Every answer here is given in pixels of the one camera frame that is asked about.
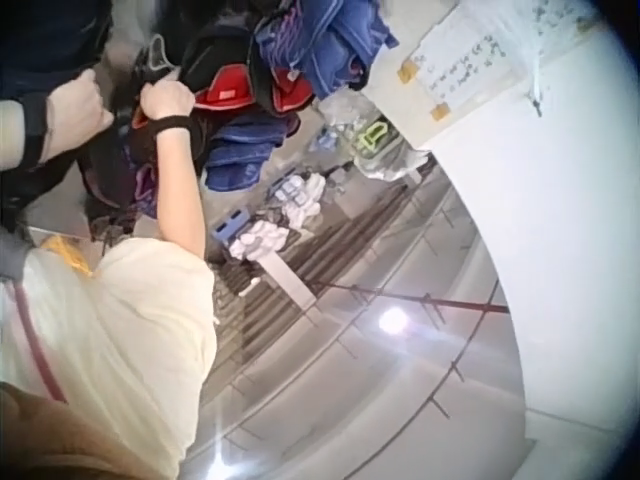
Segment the hand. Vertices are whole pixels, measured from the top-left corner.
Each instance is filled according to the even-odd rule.
[[[43,160],[83,145],[111,125],[113,115],[104,108],[93,70],[85,70],[49,95],[47,121],[51,133]]]
[[[140,93],[140,107],[151,120],[160,120],[174,115],[191,114],[196,103],[195,95],[169,74],[154,85],[147,84]]]

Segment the ceiling light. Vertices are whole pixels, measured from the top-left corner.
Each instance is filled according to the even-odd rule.
[[[389,335],[399,335],[409,324],[409,317],[399,307],[392,307],[380,316],[378,326]]]

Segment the cream shirt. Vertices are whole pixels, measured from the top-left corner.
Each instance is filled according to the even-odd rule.
[[[130,239],[89,278],[35,250],[24,289],[34,330],[69,406],[175,478],[195,439],[202,384],[216,353],[213,273],[155,239]],[[12,289],[2,296],[3,381],[47,395]]]

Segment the black wristband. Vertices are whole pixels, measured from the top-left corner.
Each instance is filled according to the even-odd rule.
[[[156,137],[160,132],[169,130],[170,128],[184,128],[191,132],[193,123],[191,117],[187,115],[173,115],[171,117],[161,118],[160,120],[151,120],[147,124],[147,131],[152,137]]]
[[[24,149],[20,167],[25,170],[35,168],[42,158],[42,150],[47,137],[47,94],[29,93],[19,100],[24,112]]]

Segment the red pole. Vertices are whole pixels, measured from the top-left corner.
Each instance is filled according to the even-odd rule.
[[[435,307],[461,308],[464,310],[474,310],[477,312],[509,314],[509,307],[507,307],[506,305],[494,305],[492,303],[461,302],[458,300],[445,300],[441,298],[432,298],[431,295],[429,294],[425,295],[424,297],[415,297],[411,295],[402,295],[399,293],[387,293],[382,289],[375,290],[371,288],[358,287],[356,285],[352,287],[347,287],[344,285],[336,285],[334,283],[325,283],[325,282],[317,282],[317,281],[312,281],[309,283],[313,285],[318,285],[319,287],[337,288],[339,290],[346,290],[348,292],[365,293],[365,294],[376,295],[376,296],[387,297],[387,298],[397,298],[398,300],[420,303],[422,305],[433,305]]]

